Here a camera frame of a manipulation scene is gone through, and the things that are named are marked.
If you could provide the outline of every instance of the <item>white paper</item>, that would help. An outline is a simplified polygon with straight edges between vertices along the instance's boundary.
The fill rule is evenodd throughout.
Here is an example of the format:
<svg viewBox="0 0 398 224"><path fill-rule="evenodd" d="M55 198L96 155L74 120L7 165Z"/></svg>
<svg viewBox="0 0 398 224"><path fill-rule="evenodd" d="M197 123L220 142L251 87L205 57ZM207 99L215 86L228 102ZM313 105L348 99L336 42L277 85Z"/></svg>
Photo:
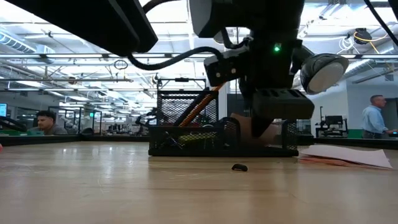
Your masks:
<svg viewBox="0 0 398 224"><path fill-rule="evenodd" d="M382 149L376 151L359 151L338 146L314 145L310 146L308 149L301 150L300 153L307 156L341 159L370 166L392 169L392 166Z"/></svg>

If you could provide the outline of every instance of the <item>table surface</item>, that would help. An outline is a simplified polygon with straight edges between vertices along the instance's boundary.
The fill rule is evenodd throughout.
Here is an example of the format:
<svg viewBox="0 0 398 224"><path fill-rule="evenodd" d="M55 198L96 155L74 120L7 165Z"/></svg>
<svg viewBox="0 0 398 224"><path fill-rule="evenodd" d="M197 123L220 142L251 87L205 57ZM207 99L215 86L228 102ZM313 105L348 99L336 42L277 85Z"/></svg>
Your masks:
<svg viewBox="0 0 398 224"><path fill-rule="evenodd" d="M149 157L147 143L0 152L1 223L380 223L398 219L398 172L295 158ZM398 151L386 151L398 167ZM235 163L248 172L232 171Z"/></svg>

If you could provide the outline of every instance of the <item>monitor screen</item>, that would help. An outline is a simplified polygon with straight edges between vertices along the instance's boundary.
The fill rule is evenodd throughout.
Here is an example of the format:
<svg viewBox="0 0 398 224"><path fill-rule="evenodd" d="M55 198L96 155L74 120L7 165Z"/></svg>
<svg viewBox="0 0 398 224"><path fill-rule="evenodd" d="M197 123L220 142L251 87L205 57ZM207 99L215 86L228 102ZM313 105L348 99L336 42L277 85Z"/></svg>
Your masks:
<svg viewBox="0 0 398 224"><path fill-rule="evenodd" d="M0 116L7 116L7 103L0 103Z"/></svg>

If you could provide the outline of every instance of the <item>wall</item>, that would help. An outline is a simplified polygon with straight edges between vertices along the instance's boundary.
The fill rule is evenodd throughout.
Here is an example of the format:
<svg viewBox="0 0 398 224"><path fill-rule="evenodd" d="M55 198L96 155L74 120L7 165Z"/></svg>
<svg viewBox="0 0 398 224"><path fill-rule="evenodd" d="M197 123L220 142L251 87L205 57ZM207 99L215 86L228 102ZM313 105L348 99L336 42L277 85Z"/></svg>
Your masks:
<svg viewBox="0 0 398 224"><path fill-rule="evenodd" d="M0 103L33 110L47 110L49 106L59 106L59 102L59 98L39 95L37 92L28 92L27 96L21 96L20 93L0 93Z"/></svg>
<svg viewBox="0 0 398 224"><path fill-rule="evenodd" d="M373 95L383 95L385 98L397 98L398 86L348 85L347 94L349 108L348 127L350 129L361 129L362 111L370 105L370 97Z"/></svg>
<svg viewBox="0 0 398 224"><path fill-rule="evenodd" d="M320 122L320 106L322 106L322 116L342 115L349 119L348 100L346 82L342 81L338 86L327 89L326 92L313 96L307 96L315 105L311 118L311 133L315 136L315 123Z"/></svg>

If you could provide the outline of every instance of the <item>blue shirt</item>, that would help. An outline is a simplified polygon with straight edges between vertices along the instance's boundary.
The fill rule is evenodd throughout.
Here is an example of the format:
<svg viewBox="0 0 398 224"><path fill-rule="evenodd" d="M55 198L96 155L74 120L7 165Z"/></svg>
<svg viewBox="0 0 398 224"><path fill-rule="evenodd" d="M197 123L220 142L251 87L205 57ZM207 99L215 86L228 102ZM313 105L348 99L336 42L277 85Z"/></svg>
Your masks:
<svg viewBox="0 0 398 224"><path fill-rule="evenodd" d="M362 129L372 133L382 134L388 128L384 125L381 109L370 105L362 112Z"/></svg>

